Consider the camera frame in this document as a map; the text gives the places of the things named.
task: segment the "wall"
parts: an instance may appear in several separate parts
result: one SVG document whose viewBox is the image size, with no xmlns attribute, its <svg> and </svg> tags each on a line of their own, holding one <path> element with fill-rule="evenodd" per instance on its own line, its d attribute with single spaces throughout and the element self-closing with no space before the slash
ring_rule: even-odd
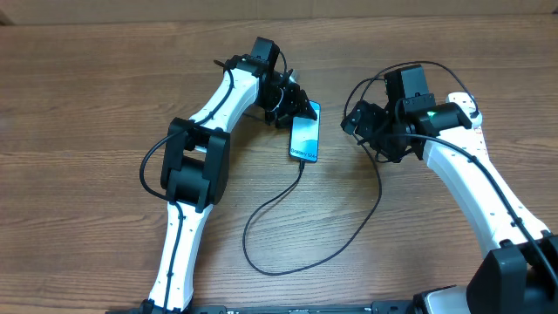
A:
<svg viewBox="0 0 558 314">
<path fill-rule="evenodd" d="M 9 24 L 543 14 L 558 0 L 0 0 Z"/>
</svg>

